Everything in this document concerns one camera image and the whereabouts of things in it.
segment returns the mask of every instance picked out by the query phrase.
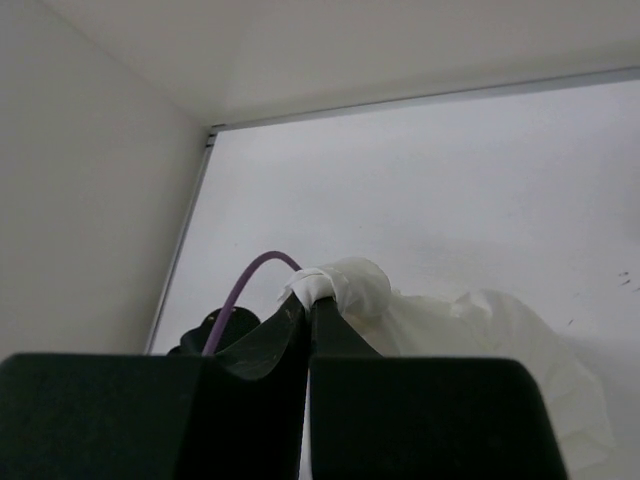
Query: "white fabric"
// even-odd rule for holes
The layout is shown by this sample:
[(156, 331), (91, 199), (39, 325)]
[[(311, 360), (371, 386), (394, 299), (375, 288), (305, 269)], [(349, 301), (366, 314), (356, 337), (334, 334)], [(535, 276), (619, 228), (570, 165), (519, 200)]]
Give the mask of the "white fabric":
[(493, 356), (519, 360), (538, 382), (571, 478), (613, 479), (615, 441), (598, 379), (533, 310), (496, 291), (453, 303), (392, 291), (373, 262), (348, 258), (297, 272), (291, 292), (308, 310), (332, 296), (345, 320), (386, 356)]

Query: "purple cable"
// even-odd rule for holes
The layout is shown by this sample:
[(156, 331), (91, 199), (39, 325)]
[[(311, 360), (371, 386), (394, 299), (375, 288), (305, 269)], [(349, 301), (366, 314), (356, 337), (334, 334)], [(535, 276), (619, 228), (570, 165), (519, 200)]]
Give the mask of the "purple cable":
[(296, 271), (302, 269), (300, 265), (298, 265), (295, 260), (293, 260), (289, 255), (277, 251), (263, 253), (253, 262), (251, 262), (245, 269), (245, 271), (242, 272), (242, 275), (240, 275), (240, 278), (238, 278), (238, 281), (233, 286), (231, 293), (229, 293), (229, 296), (227, 297), (227, 301), (224, 302), (224, 305), (220, 310), (220, 314), (216, 319), (216, 323), (213, 325), (213, 329), (209, 334), (209, 338), (207, 338), (207, 343), (202, 350), (202, 355), (213, 355), (213, 353), (216, 351), (216, 347), (218, 346), (218, 343), (220, 343), (220, 338), (222, 338), (224, 328), (229, 322), (233, 307), (238, 301), (238, 297), (242, 293), (242, 290), (244, 290), (244, 287), (247, 285), (247, 282), (253, 276), (253, 274), (256, 273), (256, 270), (258, 270), (258, 268), (260, 268), (263, 263), (268, 262), (269, 260), (272, 260), (274, 258), (282, 260)]

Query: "purple wire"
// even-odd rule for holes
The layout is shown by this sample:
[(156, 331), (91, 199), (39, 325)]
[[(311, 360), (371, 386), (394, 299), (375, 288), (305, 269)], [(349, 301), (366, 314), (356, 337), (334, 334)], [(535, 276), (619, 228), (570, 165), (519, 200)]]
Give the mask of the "purple wire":
[(209, 334), (209, 338), (207, 338), (207, 343), (202, 350), (202, 355), (213, 355), (213, 353), (216, 351), (216, 347), (218, 346), (218, 343), (220, 343), (220, 338), (222, 338), (222, 333), (224, 332), (224, 329), (229, 322), (229, 318), (231, 317), (233, 307), (238, 301), (238, 297), (242, 293), (242, 290), (244, 290), (244, 287), (247, 285), (247, 282), (253, 276), (253, 274), (256, 273), (256, 270), (258, 270), (258, 268), (260, 268), (263, 263), (268, 262), (272, 259), (282, 260), (296, 271), (302, 269), (300, 265), (298, 265), (295, 260), (293, 260), (289, 255), (277, 251), (263, 253), (253, 262), (251, 262), (245, 269), (245, 271), (242, 272), (242, 275), (240, 275), (240, 278), (238, 278), (238, 281), (233, 286), (231, 293), (229, 293), (229, 296), (227, 297), (227, 301), (224, 302), (222, 310), (220, 310), (220, 314), (216, 319), (216, 323), (213, 325), (213, 329)]

